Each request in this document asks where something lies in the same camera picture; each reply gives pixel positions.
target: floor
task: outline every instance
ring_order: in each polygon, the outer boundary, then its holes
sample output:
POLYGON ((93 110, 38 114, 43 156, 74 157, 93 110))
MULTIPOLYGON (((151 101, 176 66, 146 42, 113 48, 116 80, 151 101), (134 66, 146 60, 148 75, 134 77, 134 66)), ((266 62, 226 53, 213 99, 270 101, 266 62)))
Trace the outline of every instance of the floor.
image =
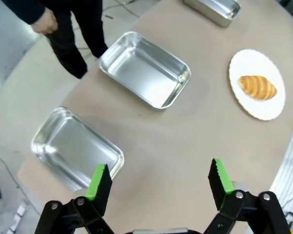
MULTIPOLYGON (((157 2, 139 0, 125 5, 125 9, 116 0, 104 0, 107 44, 111 45, 157 2)), ((96 59, 86 49, 74 18, 73 27, 76 44, 90 68, 96 59)), ((17 171, 29 153, 30 141, 38 128, 77 83, 78 80, 59 64, 47 40, 33 33, 0 1, 1 228, 11 225, 15 210, 26 199, 31 205, 17 233, 34 233, 44 204, 20 184, 17 171)), ((271 190, 277 194, 285 211, 293 211, 293 137, 271 190)))

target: green gripper pad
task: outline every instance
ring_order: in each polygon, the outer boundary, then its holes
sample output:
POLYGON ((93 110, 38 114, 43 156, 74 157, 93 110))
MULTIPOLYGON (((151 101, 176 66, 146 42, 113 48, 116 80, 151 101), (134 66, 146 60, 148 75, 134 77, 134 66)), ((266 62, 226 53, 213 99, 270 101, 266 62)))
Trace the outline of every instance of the green gripper pad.
POLYGON ((220 210, 227 198, 234 191, 234 186, 220 159, 214 158, 209 170, 209 185, 217 210, 220 210))
POLYGON ((101 216, 105 213, 111 187, 112 179, 109 175, 108 166, 106 164, 99 164, 93 174, 85 197, 92 201, 92 204, 101 216))

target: stainless steel tray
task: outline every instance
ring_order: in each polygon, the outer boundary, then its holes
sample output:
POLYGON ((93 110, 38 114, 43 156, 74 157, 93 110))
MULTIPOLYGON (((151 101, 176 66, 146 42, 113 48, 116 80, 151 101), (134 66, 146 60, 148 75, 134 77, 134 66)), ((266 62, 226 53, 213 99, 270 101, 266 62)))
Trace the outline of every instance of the stainless steel tray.
POLYGON ((241 9, 235 0, 184 0, 184 3, 222 27, 228 27, 241 9))
POLYGON ((68 109, 55 109, 31 144, 32 152, 73 191, 87 188, 97 164, 113 178, 124 164, 123 152, 68 109))
POLYGON ((158 109, 175 101, 191 75, 184 62, 136 32, 122 35, 101 56, 100 68, 158 109))

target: black jacket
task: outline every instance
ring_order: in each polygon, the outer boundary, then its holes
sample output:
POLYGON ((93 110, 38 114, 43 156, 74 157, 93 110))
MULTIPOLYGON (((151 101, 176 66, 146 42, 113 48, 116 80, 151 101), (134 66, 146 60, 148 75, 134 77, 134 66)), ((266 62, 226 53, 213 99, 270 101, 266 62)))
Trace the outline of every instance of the black jacket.
POLYGON ((43 15, 45 6, 39 0, 2 0, 21 20, 33 24, 43 15))

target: screw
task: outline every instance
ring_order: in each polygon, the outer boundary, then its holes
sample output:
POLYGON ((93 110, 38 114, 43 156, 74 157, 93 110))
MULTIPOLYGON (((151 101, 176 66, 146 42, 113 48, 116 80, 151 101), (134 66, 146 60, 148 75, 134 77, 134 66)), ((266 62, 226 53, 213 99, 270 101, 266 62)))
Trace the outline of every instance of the screw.
POLYGON ((78 199, 77 204, 79 206, 82 206, 84 204, 84 199, 83 198, 78 199))
POLYGON ((58 204, 56 202, 54 202, 51 206, 52 210, 55 210, 58 207, 58 204))
POLYGON ((263 198, 266 200, 266 201, 269 201, 270 200, 270 196, 268 194, 264 194, 263 195, 263 198))
POLYGON ((239 199, 243 198, 243 194, 241 192, 236 192, 235 196, 239 199))
POLYGON ((103 229, 98 229, 97 231, 96 231, 96 234, 102 234, 103 233, 103 229))

